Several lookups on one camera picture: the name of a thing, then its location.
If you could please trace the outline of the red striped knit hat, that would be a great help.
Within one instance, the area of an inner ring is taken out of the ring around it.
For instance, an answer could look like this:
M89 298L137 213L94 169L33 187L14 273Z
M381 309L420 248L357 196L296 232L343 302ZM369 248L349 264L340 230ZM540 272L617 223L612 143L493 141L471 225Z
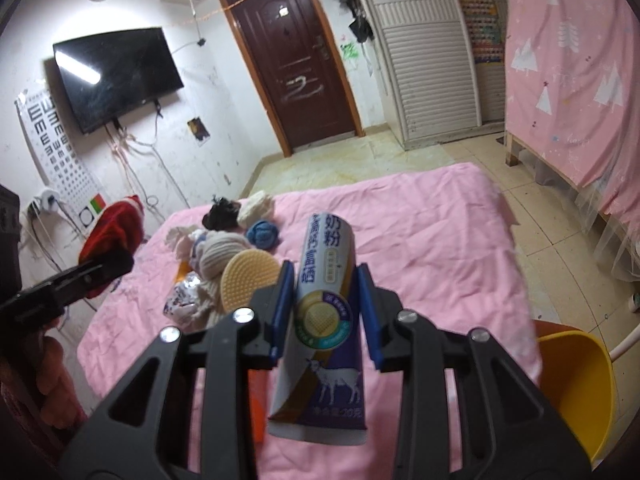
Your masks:
M78 263L93 260L109 252L128 252L130 260L144 237L144 211L140 197L129 195L112 203L96 222L82 246Z

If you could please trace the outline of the purple white milk powder box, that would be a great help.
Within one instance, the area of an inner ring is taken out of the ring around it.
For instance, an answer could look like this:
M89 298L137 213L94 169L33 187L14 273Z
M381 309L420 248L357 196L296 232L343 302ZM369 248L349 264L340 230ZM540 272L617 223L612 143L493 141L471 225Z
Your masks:
M267 429L325 445L367 440L355 239L336 214L308 222Z

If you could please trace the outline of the blue knit sock ball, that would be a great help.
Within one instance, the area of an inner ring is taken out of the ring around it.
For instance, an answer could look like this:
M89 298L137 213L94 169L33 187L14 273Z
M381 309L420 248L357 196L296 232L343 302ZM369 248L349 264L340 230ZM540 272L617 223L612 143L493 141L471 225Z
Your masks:
M279 229L268 220L259 220L246 231L245 236L257 249L270 250L278 244Z

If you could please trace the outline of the orange yellow tube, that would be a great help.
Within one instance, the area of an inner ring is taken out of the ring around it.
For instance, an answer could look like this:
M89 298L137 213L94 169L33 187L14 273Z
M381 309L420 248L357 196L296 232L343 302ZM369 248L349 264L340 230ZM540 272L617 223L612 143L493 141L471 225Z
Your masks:
M174 283L178 284L182 282L190 273L192 272L192 268L190 263L187 261L181 261L178 266L178 271L174 278Z

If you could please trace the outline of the yellow trash bin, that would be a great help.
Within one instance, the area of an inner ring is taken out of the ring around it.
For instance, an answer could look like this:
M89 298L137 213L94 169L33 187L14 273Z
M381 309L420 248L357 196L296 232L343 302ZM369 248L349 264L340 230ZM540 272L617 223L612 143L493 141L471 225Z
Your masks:
M616 387L610 355L600 339L578 328L537 320L540 391L595 462L612 429Z

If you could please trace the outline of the white power adapter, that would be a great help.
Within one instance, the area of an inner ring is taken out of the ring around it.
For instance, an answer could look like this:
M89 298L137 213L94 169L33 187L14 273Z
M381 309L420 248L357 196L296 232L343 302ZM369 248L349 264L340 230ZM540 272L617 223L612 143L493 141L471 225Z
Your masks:
M61 210L60 194L53 188L43 188L32 200L32 209L36 214L57 214Z

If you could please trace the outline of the printed foil wrapper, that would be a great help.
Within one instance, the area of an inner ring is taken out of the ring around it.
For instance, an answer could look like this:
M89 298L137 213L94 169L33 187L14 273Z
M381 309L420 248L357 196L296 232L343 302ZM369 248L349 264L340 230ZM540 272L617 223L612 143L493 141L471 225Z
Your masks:
M163 315L184 330L191 325L202 324L208 311L200 296L201 279L188 274L178 281L165 301Z

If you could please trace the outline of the white metal chair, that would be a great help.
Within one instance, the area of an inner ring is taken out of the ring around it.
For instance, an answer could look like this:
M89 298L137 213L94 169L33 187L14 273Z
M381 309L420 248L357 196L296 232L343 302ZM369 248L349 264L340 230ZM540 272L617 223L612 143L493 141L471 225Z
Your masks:
M640 341L640 324L638 324L614 349L610 351L610 359L615 362Z

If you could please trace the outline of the eye chart poster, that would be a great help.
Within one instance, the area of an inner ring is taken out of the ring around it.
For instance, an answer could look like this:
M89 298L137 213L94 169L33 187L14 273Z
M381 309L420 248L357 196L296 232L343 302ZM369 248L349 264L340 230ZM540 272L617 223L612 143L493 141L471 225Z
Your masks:
M77 155L51 92L48 89L23 91L15 105L49 188L62 198L77 225L89 232L106 208L106 201Z

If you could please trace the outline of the black crumpled cloth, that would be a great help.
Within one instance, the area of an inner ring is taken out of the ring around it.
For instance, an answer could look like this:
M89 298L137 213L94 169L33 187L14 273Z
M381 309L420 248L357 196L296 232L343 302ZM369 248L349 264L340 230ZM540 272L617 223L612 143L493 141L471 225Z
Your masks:
M239 227L241 203L225 197L214 196L212 206L202 218L202 225L209 231L232 231Z

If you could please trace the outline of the pink tree-print curtain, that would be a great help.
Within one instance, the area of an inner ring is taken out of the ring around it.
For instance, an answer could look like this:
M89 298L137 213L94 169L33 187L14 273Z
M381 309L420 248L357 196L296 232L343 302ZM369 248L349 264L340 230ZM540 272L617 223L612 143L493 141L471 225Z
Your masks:
M639 237L639 21L627 0L509 0L506 130Z

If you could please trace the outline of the white slatted wardrobe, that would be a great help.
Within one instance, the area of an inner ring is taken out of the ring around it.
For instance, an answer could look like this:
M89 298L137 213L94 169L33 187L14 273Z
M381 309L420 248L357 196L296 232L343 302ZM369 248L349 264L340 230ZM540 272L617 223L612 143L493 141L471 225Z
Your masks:
M504 69L477 65L460 0L362 0L385 118L406 150L500 133Z

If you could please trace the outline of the black hanging bags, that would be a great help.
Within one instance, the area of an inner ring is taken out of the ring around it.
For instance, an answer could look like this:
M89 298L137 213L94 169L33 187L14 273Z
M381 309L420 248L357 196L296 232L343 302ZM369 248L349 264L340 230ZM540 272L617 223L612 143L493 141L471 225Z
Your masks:
M349 29L355 36L358 44L365 44L374 39L373 29L366 18L361 0L338 0L352 14Z

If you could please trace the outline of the orange handled scrub brush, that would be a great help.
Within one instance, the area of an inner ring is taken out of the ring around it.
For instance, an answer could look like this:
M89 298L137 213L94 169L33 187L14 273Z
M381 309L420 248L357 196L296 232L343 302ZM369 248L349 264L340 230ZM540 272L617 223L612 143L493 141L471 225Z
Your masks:
M279 273L280 263L269 252L260 249L239 252L231 258L222 274L220 296L224 312L248 307L254 292L276 284ZM256 444L262 444L267 423L268 373L250 370L247 377L253 439Z

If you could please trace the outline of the colourful wall chart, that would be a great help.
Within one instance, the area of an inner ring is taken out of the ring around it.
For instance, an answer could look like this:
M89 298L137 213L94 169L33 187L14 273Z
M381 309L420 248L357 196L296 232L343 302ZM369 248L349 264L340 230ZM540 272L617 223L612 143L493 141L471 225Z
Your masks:
M503 64L504 40L495 0L459 0L476 64Z

